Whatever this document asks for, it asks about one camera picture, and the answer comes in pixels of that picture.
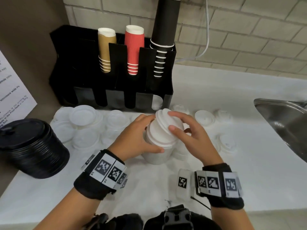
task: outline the black organizer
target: black organizer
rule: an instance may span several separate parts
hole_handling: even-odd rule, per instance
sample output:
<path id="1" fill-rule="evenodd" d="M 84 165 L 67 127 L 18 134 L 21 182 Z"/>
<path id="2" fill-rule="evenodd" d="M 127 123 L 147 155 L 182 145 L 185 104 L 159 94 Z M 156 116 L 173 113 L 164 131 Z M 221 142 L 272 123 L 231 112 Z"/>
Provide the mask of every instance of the black organizer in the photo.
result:
<path id="1" fill-rule="evenodd" d="M 109 44 L 109 73 L 100 70 L 97 30 L 64 25 L 50 36 L 58 58 L 49 83 L 63 106 L 90 105 L 96 109 L 155 113 L 151 108 L 155 94 L 162 97 L 162 108 L 169 108 L 175 47 L 166 55 L 163 76 L 154 77 L 157 51 L 149 47 L 150 38 L 145 38 L 138 73 L 131 76 L 124 34 L 117 33 L 117 44 Z"/>

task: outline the brown wall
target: brown wall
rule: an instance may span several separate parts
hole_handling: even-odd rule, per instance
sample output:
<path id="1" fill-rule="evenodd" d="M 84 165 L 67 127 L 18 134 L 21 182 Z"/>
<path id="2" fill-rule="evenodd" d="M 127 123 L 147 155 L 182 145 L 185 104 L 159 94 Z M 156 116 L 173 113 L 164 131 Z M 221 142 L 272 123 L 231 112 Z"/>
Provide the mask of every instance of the brown wall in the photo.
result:
<path id="1" fill-rule="evenodd" d="M 51 121 L 59 103 L 48 84 L 56 61 L 49 33 L 68 24 L 62 0 L 0 0 L 0 50 L 38 105 L 29 117 Z M 0 158 L 0 195 L 16 170 Z"/>

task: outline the stainless steel sink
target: stainless steel sink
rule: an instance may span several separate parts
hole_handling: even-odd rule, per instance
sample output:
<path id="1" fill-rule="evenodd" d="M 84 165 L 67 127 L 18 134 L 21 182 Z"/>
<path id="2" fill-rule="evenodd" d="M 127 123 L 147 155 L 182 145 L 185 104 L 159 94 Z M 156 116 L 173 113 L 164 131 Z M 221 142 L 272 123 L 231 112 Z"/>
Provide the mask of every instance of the stainless steel sink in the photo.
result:
<path id="1" fill-rule="evenodd" d="M 259 113 L 301 159 L 307 162 L 306 103 L 282 100 L 255 99 Z"/>

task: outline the black plastic lid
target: black plastic lid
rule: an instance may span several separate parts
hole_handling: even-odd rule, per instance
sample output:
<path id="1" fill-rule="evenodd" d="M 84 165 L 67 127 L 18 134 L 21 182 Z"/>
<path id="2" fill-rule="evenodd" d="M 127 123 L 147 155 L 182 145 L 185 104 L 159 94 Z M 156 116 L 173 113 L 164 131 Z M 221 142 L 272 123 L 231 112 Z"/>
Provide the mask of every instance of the black plastic lid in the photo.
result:
<path id="1" fill-rule="evenodd" d="M 22 119 L 0 129 L 0 150 L 15 150 L 28 146 L 44 133 L 44 122 L 38 119 Z"/>

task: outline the ribbed red cup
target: ribbed red cup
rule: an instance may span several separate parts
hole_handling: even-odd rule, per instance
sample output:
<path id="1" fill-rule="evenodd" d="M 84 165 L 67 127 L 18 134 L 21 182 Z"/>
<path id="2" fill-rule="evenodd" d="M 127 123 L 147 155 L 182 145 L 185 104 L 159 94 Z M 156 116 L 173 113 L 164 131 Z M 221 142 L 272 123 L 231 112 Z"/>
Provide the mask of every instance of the ribbed red cup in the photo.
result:
<path id="1" fill-rule="evenodd" d="M 140 26 L 126 26 L 125 45 L 128 51 L 128 73 L 136 75 L 138 73 L 138 57 L 140 47 L 144 47 L 144 28 Z"/>

